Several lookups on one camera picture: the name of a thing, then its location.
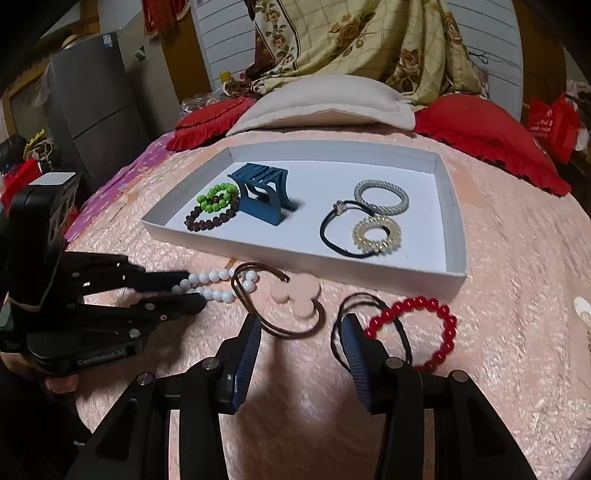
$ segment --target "brown bead bracelet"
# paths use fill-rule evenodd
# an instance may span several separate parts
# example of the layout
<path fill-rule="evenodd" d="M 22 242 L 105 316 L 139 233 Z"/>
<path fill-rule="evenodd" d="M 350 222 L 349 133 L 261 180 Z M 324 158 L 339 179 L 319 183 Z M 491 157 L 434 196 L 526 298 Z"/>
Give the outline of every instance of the brown bead bracelet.
<path fill-rule="evenodd" d="M 197 217 L 203 213 L 203 209 L 197 205 L 190 215 L 187 215 L 184 224 L 187 226 L 187 230 L 190 232 L 198 232 L 202 230 L 213 230 L 217 226 L 221 226 L 226 223 L 230 218 L 234 218 L 239 210 L 238 198 L 233 198 L 230 201 L 230 208 L 224 213 L 220 213 L 219 216 L 213 217 L 211 220 L 200 220 L 196 222 Z"/>

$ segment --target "white pearl necklace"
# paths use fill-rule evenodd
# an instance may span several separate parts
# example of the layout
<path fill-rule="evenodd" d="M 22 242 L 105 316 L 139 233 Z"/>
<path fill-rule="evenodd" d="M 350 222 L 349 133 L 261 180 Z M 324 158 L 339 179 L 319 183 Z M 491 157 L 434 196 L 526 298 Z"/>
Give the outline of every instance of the white pearl necklace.
<path fill-rule="evenodd" d="M 230 269 L 220 268 L 219 270 L 211 270 L 211 272 L 202 271 L 198 274 L 191 273 L 188 278 L 182 279 L 179 285 L 175 285 L 171 292 L 176 295 L 181 293 L 199 293 L 206 300 L 231 303 L 236 297 L 236 293 L 233 290 L 220 290 L 218 288 L 203 287 L 203 285 L 207 285 L 210 282 L 215 283 L 220 280 L 230 280 L 235 272 L 236 267 Z M 248 270 L 242 275 L 242 288 L 244 288 L 245 292 L 252 293 L 255 291 L 255 283 L 259 278 L 258 273 L 254 270 Z"/>

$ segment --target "red pillow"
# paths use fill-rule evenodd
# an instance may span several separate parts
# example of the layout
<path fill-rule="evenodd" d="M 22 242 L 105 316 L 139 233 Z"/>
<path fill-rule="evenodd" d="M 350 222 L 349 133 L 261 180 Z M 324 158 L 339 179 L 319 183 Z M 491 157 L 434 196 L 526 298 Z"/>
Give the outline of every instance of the red pillow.
<path fill-rule="evenodd" d="M 482 98 L 456 93 L 435 100 L 415 114 L 414 131 L 492 163 L 555 195 L 570 185 L 531 133 L 500 106 Z"/>
<path fill-rule="evenodd" d="M 224 134 L 254 104 L 250 97 L 238 97 L 195 110 L 174 127 L 174 138 L 166 149 L 175 152 L 189 150 L 211 137 Z"/>

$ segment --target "purple blanket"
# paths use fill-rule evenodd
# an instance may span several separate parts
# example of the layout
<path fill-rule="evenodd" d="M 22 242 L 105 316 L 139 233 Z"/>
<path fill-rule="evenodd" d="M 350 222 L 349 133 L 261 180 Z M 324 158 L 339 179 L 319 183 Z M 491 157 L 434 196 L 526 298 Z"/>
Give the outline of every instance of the purple blanket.
<path fill-rule="evenodd" d="M 82 211 L 66 232 L 66 240 L 71 242 L 97 217 L 105 207 L 113 203 L 140 174 L 160 165 L 171 154 L 166 150 L 166 143 L 174 132 L 164 134 L 154 140 L 133 163 L 123 167 L 112 179 L 97 190 L 82 206 Z"/>

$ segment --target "brown hair tie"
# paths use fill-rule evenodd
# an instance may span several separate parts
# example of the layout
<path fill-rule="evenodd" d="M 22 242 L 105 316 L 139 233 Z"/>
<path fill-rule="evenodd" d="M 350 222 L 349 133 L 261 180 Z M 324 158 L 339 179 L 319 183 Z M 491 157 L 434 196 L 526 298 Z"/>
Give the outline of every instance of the brown hair tie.
<path fill-rule="evenodd" d="M 269 273 L 272 273 L 273 275 L 275 275 L 277 278 L 279 278 L 279 280 L 284 281 L 284 282 L 289 282 L 291 279 L 289 278 L 288 275 L 284 274 L 281 270 L 279 270 L 277 268 L 270 267 L 269 265 L 266 265 L 261 262 L 247 262 L 247 263 L 240 264 L 236 267 L 236 271 L 234 272 L 234 276 L 232 277 L 232 279 L 230 281 L 230 284 L 232 285 L 232 289 L 236 293 L 236 297 L 238 297 L 238 299 L 244 305 L 244 308 L 246 308 L 246 310 L 249 313 L 255 313 L 258 315 L 258 317 L 261 321 L 261 328 L 263 330 L 265 330 L 267 333 L 270 333 L 271 335 L 273 335 L 277 338 L 282 338 L 285 340 L 296 340 L 296 339 L 300 339 L 300 338 L 308 338 L 308 337 L 314 335 L 316 332 L 318 332 L 324 326 L 324 321 L 326 319 L 326 313 L 324 312 L 324 307 L 322 306 L 322 304 L 316 299 L 313 299 L 312 303 L 314 304 L 314 310 L 318 312 L 318 321 L 309 330 L 305 330 L 303 332 L 293 332 L 292 330 L 285 330 L 285 329 L 280 328 L 277 325 L 273 325 L 272 323 L 267 321 L 257 311 L 251 298 L 249 297 L 248 293 L 246 293 L 246 291 L 242 287 L 242 283 L 240 283 L 240 281 L 239 281 L 238 277 L 239 277 L 240 273 L 244 272 L 246 270 L 254 270 L 256 272 L 260 272 L 260 271 L 269 272 Z"/>

